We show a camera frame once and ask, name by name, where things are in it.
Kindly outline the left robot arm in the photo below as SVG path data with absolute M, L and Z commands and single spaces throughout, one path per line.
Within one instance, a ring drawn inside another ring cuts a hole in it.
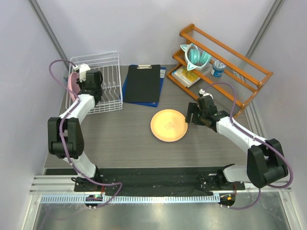
M 69 76 L 68 92 L 73 103 L 58 117 L 48 120 L 48 150 L 50 154 L 63 159 L 77 172 L 80 180 L 91 191 L 101 188 L 99 169 L 91 163 L 84 152 L 81 123 L 98 102 L 103 89 L 103 74 L 99 70 L 83 71 L 81 76 L 74 72 Z

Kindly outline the pink plate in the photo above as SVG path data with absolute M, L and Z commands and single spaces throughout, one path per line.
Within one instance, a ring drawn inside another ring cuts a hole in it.
M 80 92 L 80 87 L 77 84 L 79 75 L 76 72 L 73 72 L 68 77 L 68 89 L 72 92 L 69 92 L 71 100 L 74 102 L 76 100 L 76 95 Z

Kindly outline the orange plate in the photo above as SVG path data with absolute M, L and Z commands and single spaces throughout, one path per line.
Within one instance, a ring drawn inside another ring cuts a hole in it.
M 183 138 L 188 130 L 184 115 L 173 109 L 157 112 L 151 119 L 152 134 L 164 142 L 175 142 Z

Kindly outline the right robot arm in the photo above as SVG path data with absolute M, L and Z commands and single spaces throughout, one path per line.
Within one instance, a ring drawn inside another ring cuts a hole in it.
M 218 111 L 211 94 L 205 93 L 195 103 L 188 104 L 185 121 L 212 129 L 247 155 L 245 165 L 230 164 L 222 169 L 216 178 L 220 188 L 228 189 L 234 182 L 249 182 L 263 188 L 288 176 L 280 142 L 262 138 L 240 125 L 226 111 Z

